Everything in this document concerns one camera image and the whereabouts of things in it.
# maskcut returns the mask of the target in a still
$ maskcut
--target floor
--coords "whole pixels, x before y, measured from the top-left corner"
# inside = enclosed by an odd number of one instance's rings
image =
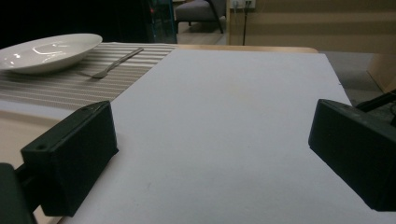
[[[220,21],[225,33],[225,18],[221,18]],[[193,22],[191,26],[181,22],[178,29],[178,44],[226,45],[226,34],[220,33],[215,22]],[[319,53],[324,53],[329,59],[352,105],[383,94],[367,73],[373,54],[338,51]]]

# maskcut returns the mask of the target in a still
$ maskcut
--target chair seat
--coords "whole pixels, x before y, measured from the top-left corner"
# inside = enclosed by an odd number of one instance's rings
[[[175,8],[178,21],[213,21],[213,12],[205,0],[194,0]]]

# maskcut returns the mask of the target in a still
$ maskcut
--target fork handle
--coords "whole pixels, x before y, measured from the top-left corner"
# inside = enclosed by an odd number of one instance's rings
[[[128,60],[129,58],[135,56],[136,54],[138,54],[140,51],[142,51],[142,48],[138,48],[134,51],[132,51],[131,53],[126,54],[125,56],[119,58],[118,60],[116,60],[114,63],[112,63],[111,65],[108,66],[108,68],[106,69],[106,72],[110,71],[111,69],[113,69],[115,66],[119,65],[120,63],[125,62],[126,60]]]

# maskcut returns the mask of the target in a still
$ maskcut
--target table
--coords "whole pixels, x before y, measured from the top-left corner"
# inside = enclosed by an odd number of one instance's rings
[[[394,223],[309,149],[319,98],[349,104],[323,54],[176,49],[111,103],[120,152],[62,223]]]

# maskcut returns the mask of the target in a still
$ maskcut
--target electrical outlet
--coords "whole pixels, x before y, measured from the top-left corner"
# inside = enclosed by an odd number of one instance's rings
[[[245,8],[248,1],[250,1],[248,8],[256,7],[256,0],[230,0],[230,8]]]

